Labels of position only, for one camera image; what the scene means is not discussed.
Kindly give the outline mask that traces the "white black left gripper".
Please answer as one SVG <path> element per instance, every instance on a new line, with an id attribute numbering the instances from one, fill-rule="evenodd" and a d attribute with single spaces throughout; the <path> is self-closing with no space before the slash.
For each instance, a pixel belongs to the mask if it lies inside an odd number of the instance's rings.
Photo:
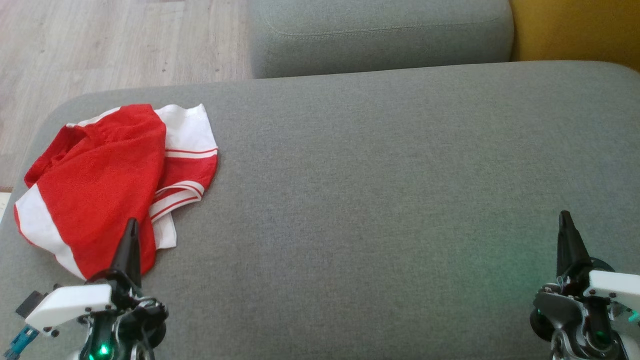
<path id="1" fill-rule="evenodd" d="M 126 222 L 110 270 L 83 285 L 53 289 L 30 310 L 25 323 L 52 335 L 62 324 L 82 322 L 87 337 L 75 360 L 153 360 L 166 336 L 169 310 L 142 292 L 136 218 Z"/>

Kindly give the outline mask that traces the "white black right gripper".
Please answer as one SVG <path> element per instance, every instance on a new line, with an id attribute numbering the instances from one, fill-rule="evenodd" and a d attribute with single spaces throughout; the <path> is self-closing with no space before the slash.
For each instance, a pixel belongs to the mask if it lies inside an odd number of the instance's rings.
<path id="1" fill-rule="evenodd" d="M 558 215 L 557 276 L 535 294 L 530 313 L 531 329 L 550 344 L 549 359 L 637 360 L 639 342 L 614 321 L 639 324 L 639 276 L 591 260 L 568 210 Z"/>

